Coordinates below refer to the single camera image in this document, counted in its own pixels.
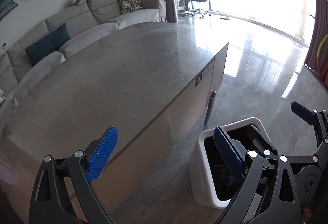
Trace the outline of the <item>white trash bin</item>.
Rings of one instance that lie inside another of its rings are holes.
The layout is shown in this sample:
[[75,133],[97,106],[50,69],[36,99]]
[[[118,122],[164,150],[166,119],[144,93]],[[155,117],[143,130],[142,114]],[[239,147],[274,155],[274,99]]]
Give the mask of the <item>white trash bin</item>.
[[[262,122],[255,117],[224,125],[223,128],[236,144],[246,148],[247,125],[256,125],[268,136]],[[188,172],[194,201],[203,206],[223,210],[240,184],[227,169],[214,144],[213,133],[214,130],[210,129],[202,131],[198,136],[188,162]]]

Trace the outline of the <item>table label sticker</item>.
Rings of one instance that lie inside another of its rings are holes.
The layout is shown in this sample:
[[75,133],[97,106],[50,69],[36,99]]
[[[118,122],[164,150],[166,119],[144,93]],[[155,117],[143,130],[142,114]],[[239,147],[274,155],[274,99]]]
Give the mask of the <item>table label sticker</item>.
[[213,68],[214,65],[214,59],[212,59],[202,70],[201,72],[196,76],[195,80],[195,86],[197,87],[199,83],[205,78],[205,76],[210,72],[210,70]]

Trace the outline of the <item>left floral cushion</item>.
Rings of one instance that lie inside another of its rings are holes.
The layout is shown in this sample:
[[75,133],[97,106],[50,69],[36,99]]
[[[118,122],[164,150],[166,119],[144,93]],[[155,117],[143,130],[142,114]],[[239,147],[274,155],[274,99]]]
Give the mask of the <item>left floral cushion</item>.
[[5,95],[4,91],[0,88],[0,106],[3,105],[5,100],[6,100],[6,95]]

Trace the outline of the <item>floral cushion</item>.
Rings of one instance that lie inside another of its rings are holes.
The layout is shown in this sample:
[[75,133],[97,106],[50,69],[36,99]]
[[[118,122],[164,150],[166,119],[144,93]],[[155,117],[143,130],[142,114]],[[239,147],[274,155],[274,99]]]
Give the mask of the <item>floral cushion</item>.
[[6,95],[5,95],[4,91],[0,88],[0,106],[3,105],[5,100],[6,100]]
[[144,9],[141,0],[118,0],[118,3],[120,6],[120,13],[122,15]]

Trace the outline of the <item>grey fabric sofa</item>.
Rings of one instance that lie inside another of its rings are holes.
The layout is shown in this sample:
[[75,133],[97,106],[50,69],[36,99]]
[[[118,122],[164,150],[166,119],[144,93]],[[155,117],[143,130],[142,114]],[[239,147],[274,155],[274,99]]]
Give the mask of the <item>grey fabric sofa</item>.
[[[141,3],[143,10],[122,15],[118,0],[87,0],[40,21],[7,49],[1,47],[1,89],[6,95],[1,106],[6,103],[14,106],[56,66],[109,34],[138,23],[166,20],[164,0],[141,0]],[[25,49],[64,23],[70,40],[34,69]]]

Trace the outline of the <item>teal rectangular cushion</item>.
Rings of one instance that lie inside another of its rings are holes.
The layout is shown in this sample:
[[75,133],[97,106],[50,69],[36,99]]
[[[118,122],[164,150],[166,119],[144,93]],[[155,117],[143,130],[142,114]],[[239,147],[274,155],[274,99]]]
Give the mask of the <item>teal rectangular cushion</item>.
[[51,53],[58,51],[67,41],[70,40],[66,24],[62,24],[46,36],[39,39],[25,49],[32,66],[44,59]]

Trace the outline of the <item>right floral cushion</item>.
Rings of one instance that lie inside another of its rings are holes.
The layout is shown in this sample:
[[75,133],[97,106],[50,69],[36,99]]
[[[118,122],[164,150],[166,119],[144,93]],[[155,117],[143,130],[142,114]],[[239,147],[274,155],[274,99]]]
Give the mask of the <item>right floral cushion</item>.
[[144,9],[141,0],[118,0],[118,3],[120,6],[120,13],[122,15]]

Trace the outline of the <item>left mountain wall painting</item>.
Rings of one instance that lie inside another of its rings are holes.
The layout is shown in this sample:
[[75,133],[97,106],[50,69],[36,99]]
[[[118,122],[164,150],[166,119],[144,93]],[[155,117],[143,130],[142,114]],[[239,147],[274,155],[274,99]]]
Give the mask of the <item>left mountain wall painting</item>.
[[11,10],[13,10],[18,4],[13,0],[1,0],[0,6],[0,20],[2,20]]

